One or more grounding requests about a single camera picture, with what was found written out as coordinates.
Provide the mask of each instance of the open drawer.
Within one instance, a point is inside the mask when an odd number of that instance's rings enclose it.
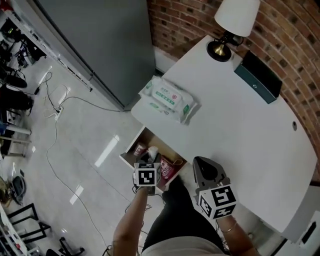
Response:
[[[175,165],[174,174],[170,179],[165,179],[161,176],[161,180],[157,185],[157,189],[161,192],[165,191],[166,186],[171,181],[173,181],[175,177],[177,177],[180,170],[187,163],[187,161],[174,150],[172,150],[161,139],[155,136],[148,128],[143,126],[136,137],[133,139],[129,147],[126,149],[126,151],[119,156],[132,170],[135,169],[134,164],[136,162],[137,156],[134,155],[134,151],[138,142],[143,143],[148,148],[151,146],[156,146],[159,149],[159,153],[162,154],[171,163],[175,162],[175,160],[182,160],[182,164]]]

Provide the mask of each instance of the black and white marker cube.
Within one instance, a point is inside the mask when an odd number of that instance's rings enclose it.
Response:
[[[208,219],[219,219],[232,214],[237,199],[229,184],[200,191],[198,204]]]
[[[134,164],[135,183],[138,187],[153,187],[161,179],[159,162],[137,162]]]

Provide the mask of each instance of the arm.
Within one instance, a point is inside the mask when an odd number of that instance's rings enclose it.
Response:
[[[219,218],[217,223],[233,256],[259,256],[250,238],[237,224],[235,218],[232,216]]]
[[[143,187],[136,192],[131,205],[115,228],[111,255],[136,256],[147,199],[148,188]]]

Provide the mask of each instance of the power strip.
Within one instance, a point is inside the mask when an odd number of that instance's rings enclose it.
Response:
[[[54,120],[58,121],[59,117],[61,116],[62,111],[64,108],[62,106],[58,107],[57,113],[55,114]]]

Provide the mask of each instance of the wet wipes package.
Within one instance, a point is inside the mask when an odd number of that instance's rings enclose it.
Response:
[[[147,106],[181,124],[186,122],[197,105],[188,92],[157,76],[154,76],[139,94]]]

